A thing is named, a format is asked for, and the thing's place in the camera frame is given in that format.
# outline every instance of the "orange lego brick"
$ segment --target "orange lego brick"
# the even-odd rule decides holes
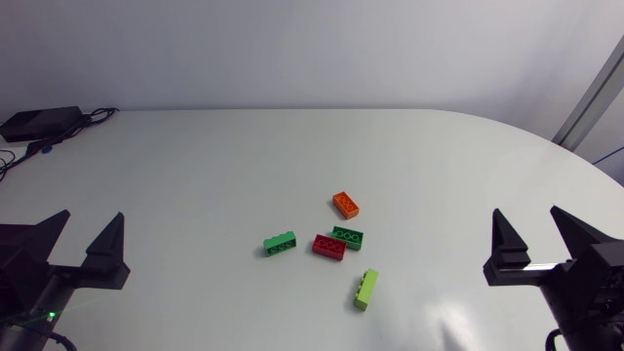
[[[358,205],[344,191],[333,195],[333,204],[344,215],[345,219],[352,218],[360,212]]]

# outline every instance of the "dark green lego brick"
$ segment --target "dark green lego brick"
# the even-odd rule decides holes
[[[264,241],[264,250],[267,256],[279,254],[294,247],[296,247],[296,238],[291,231]]]
[[[347,242],[347,248],[353,250],[359,250],[362,248],[364,242],[364,233],[335,226],[331,232],[331,237],[334,239]]]

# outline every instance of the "white wall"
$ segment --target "white wall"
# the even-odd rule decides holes
[[[576,153],[589,162],[596,162],[610,152],[624,146],[624,91],[604,113],[603,118],[583,139]],[[624,184],[624,150],[609,156],[596,167],[603,170],[620,184]]]
[[[550,138],[623,13],[620,0],[3,0],[0,120],[68,104],[427,107]]]

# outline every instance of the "metal pole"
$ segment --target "metal pole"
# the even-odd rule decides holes
[[[624,88],[624,36],[559,129],[553,142],[574,151]]]

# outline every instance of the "power adapter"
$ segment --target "power adapter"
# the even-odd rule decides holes
[[[7,142],[56,137],[87,118],[78,106],[18,112],[0,126],[0,136]]]

